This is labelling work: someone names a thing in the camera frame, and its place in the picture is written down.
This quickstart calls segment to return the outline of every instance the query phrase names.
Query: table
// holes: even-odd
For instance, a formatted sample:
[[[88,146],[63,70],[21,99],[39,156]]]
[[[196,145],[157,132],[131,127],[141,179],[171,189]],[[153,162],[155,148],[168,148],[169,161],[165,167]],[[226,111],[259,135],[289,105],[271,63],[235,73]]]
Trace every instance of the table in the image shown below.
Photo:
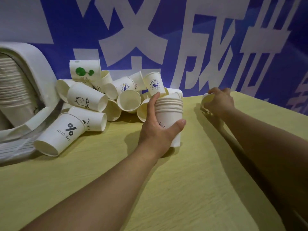
[[[232,92],[238,109],[307,139],[307,116]],[[183,98],[180,148],[151,171],[124,230],[284,230],[282,221],[231,148]],[[142,123],[125,114],[103,133],[86,132],[58,158],[0,167],[0,230],[17,230],[106,172],[137,145]]]

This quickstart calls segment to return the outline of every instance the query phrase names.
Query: person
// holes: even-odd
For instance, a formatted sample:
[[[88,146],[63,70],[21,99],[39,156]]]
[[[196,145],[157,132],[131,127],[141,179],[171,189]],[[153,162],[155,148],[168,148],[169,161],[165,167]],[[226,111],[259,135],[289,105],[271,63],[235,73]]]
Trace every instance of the person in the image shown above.
[[[228,88],[215,87],[208,93],[215,96],[204,108],[229,127],[245,154],[308,220],[308,142],[236,109]],[[22,230],[120,230],[150,170],[186,124],[181,119],[168,129],[161,128],[154,109],[159,97],[156,93],[148,103],[147,118],[132,154]]]

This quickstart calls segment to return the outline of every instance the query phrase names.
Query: person's right hand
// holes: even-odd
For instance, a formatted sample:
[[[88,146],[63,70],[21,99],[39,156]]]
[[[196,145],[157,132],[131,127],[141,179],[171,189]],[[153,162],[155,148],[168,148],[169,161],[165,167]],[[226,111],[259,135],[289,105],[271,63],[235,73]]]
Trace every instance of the person's right hand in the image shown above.
[[[208,93],[214,93],[214,99],[211,102],[204,103],[204,108],[219,117],[221,117],[225,112],[235,109],[234,100],[230,96],[230,92],[229,88],[220,90],[219,88],[214,87],[210,89]]]

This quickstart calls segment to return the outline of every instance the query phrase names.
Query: person's left hand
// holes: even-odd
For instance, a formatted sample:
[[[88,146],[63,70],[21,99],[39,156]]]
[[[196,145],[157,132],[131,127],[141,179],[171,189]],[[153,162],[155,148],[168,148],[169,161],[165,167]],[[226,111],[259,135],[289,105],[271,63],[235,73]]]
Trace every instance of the person's left hand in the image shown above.
[[[160,97],[160,93],[152,96],[147,106],[147,119],[142,125],[138,146],[146,146],[151,149],[157,158],[164,155],[173,141],[186,124],[185,119],[180,119],[168,129],[162,128],[156,119],[155,102]]]

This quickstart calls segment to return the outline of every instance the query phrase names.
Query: smiley face drawing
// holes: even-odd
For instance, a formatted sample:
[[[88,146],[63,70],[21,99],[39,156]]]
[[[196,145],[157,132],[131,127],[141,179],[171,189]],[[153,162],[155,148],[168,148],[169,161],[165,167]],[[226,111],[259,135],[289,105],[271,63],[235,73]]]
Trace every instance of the smiley face drawing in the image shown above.
[[[84,100],[81,97],[76,97],[75,102],[81,106],[84,106]]]

